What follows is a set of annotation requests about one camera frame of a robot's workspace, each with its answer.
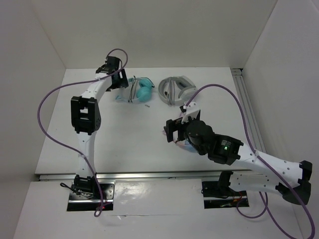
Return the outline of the teal cat-ear headphones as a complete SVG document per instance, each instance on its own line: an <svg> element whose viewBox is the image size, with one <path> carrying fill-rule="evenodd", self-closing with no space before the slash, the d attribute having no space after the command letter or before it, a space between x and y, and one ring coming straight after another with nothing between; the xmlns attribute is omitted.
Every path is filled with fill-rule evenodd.
<svg viewBox="0 0 319 239"><path fill-rule="evenodd" d="M154 83L147 77L135 77L128 79L129 86L119 89L115 100L129 104L145 103L152 98L155 88Z"/></svg>

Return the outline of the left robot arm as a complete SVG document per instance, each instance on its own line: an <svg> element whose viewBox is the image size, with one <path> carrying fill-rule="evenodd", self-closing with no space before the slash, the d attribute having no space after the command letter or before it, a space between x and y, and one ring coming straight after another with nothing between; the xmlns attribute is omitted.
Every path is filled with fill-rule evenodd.
<svg viewBox="0 0 319 239"><path fill-rule="evenodd" d="M126 88L128 80L122 61L118 57L106 57L105 64L96 70L96 81L80 96L71 99L71 124L79 142L79 169L72 188L88 199L103 197L96 181L94 167L94 143L101 127L99 101L106 91Z"/></svg>

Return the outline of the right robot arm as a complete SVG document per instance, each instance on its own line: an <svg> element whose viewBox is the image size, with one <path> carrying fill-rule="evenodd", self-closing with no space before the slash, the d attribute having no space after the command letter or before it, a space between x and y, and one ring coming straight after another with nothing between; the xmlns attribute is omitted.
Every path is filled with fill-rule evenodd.
<svg viewBox="0 0 319 239"><path fill-rule="evenodd" d="M206 155L217 164L256 172L256 175L222 172L217 184L222 195L232 191L261 191L278 194L292 204L308 204L312 163L290 162L259 152L238 139L216 134L211 126L198 119L188 122L169 119L163 128L168 142L174 141L173 134L177 132L177 141L187 140L199 155Z"/></svg>

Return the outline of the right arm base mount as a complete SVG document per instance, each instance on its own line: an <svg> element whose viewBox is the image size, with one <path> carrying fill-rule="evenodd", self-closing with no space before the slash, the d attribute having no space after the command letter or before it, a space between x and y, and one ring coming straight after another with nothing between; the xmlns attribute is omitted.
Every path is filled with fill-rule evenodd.
<svg viewBox="0 0 319 239"><path fill-rule="evenodd" d="M205 209L223 209L249 207L246 191L235 192L229 189L220 189L217 181L202 181L201 193Z"/></svg>

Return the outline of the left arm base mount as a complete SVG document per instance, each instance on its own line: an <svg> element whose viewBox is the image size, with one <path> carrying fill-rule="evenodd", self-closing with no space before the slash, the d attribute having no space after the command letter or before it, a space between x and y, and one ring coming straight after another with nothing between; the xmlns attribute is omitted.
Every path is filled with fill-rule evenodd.
<svg viewBox="0 0 319 239"><path fill-rule="evenodd" d="M96 183L94 182L93 190L89 189L76 189L72 186L66 186L70 190L67 211L68 212L93 212L102 207L102 211L112 211L114 209L114 193L115 183L101 183L100 193Z"/></svg>

